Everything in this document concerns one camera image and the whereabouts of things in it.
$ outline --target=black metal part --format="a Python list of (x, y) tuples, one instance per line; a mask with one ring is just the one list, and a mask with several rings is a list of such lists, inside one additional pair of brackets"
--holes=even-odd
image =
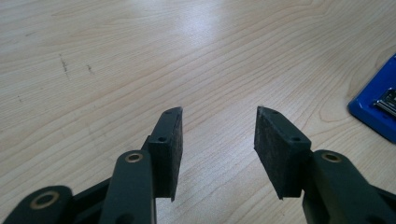
[(110, 180), (100, 224), (155, 223), (151, 157), (147, 151), (122, 154)]
[[(118, 158), (111, 178), (74, 197), (64, 186), (40, 189), (23, 199), (4, 223), (156, 223), (155, 198), (175, 199), (182, 152), (182, 108), (176, 107), (163, 112), (142, 150)], [(32, 202), (47, 206), (32, 209)]]
[(64, 224), (74, 217), (70, 188), (51, 186), (39, 189), (24, 198), (4, 224)]
[(310, 158), (311, 141), (281, 113), (257, 108), (254, 149), (279, 199), (300, 197), (300, 165)]
[(305, 137), (280, 113), (259, 106), (255, 150), (280, 199), (304, 190), (308, 223), (396, 223), (395, 195), (371, 186), (347, 157), (312, 153), (309, 140), (298, 145), (293, 136)]

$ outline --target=wooden table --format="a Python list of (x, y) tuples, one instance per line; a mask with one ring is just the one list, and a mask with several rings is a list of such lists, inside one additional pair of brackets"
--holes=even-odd
[(111, 176), (161, 113), (184, 108), (176, 200), (158, 223), (305, 223), (253, 150), (282, 112), (396, 193), (396, 146), (347, 103), (396, 52), (396, 1), (0, 3), (0, 219), (36, 189)]

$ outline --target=blue plastic case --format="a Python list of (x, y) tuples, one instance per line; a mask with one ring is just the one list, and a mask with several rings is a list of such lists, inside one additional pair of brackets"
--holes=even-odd
[(396, 54), (348, 104), (349, 112), (373, 130), (396, 143), (396, 118), (375, 105), (389, 89), (396, 89)]

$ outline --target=wooden surface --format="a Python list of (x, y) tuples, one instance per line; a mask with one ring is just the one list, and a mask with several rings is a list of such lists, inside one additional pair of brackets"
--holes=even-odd
[(396, 52), (396, 1), (0, 3), (0, 220), (36, 189), (111, 176), (184, 108), (176, 200), (159, 223), (305, 223), (253, 150), (257, 105), (396, 193), (396, 146), (347, 103)]

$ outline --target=dark mark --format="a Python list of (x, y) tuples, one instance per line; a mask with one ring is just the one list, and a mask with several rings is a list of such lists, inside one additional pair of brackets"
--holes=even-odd
[(62, 57), (62, 54), (59, 54), (59, 57), (61, 57), (61, 62), (62, 62), (62, 67), (64, 68), (64, 73), (67, 76), (67, 79), (70, 80), (69, 74), (67, 73), (67, 63), (64, 61), (64, 58)]
[(95, 75), (95, 73), (92, 71), (92, 67), (89, 64), (87, 64), (87, 67), (88, 67), (88, 71), (90, 71), (90, 74)]
[(35, 34), (35, 32), (29, 33), (29, 34), (27, 34), (25, 36), (29, 36), (29, 35), (33, 35), (33, 34)]

